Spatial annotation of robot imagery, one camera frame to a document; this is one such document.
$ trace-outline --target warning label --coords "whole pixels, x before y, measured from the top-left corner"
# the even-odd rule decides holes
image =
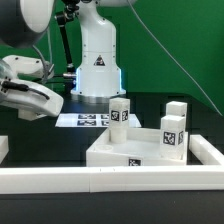
[[[103,58],[101,57],[101,55],[99,55],[99,57],[96,59],[96,62],[94,63],[95,66],[105,66],[105,63],[103,61]]]

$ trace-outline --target small white block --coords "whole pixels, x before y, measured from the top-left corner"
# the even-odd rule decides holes
[[[185,129],[185,124],[185,117],[166,115],[161,119],[161,129],[163,130],[181,131]]]
[[[0,169],[0,194],[89,192],[89,169],[4,168]]]
[[[185,116],[187,114],[187,103],[172,101],[166,104],[166,115]]]
[[[109,128],[128,128],[130,100],[124,98],[110,99]]]

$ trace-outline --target white platform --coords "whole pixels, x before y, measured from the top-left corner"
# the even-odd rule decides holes
[[[115,144],[110,141],[109,129],[93,143],[86,152],[88,167],[131,166],[132,161],[139,166],[183,166],[187,162],[188,134],[185,133],[184,154],[180,160],[162,158],[160,130],[146,128],[127,129],[127,141]]]

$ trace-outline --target white block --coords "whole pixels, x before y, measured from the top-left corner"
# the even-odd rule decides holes
[[[161,119],[160,155],[167,159],[182,159],[184,154],[186,118],[166,115]]]
[[[166,115],[161,119],[161,129],[170,131],[182,131],[185,128],[186,118]]]
[[[224,156],[201,135],[191,135],[189,149],[204,165],[224,165]]]
[[[90,178],[91,192],[224,189],[222,166],[99,168]]]
[[[130,100],[124,98],[110,99],[109,128],[128,128],[130,114]]]
[[[88,168],[2,168],[0,194],[89,192]]]
[[[8,137],[0,136],[0,163],[3,161],[8,152],[9,152]]]
[[[129,127],[130,100],[124,98],[110,99],[109,129],[111,142],[121,144],[127,141],[127,128]]]
[[[187,103],[172,101],[166,104],[166,115],[184,116],[187,115]]]

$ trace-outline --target white wooden block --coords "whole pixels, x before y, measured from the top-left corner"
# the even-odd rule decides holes
[[[130,168],[130,171],[123,169],[126,174],[123,175],[126,191],[221,189],[224,179],[216,171],[214,167],[209,169],[202,166],[160,166],[150,167],[150,170],[149,167],[136,167]]]
[[[185,117],[166,115],[161,119],[161,129],[170,131],[182,131],[185,128],[185,123]]]
[[[224,155],[201,135],[191,135],[189,149],[204,165],[224,165]]]
[[[90,192],[125,191],[124,174],[113,167],[94,169],[90,176]]]
[[[128,128],[130,114],[130,100],[124,98],[110,99],[109,128]]]
[[[2,168],[0,194],[89,192],[88,168]]]
[[[187,103],[172,101],[166,104],[166,114],[184,116],[187,115]]]

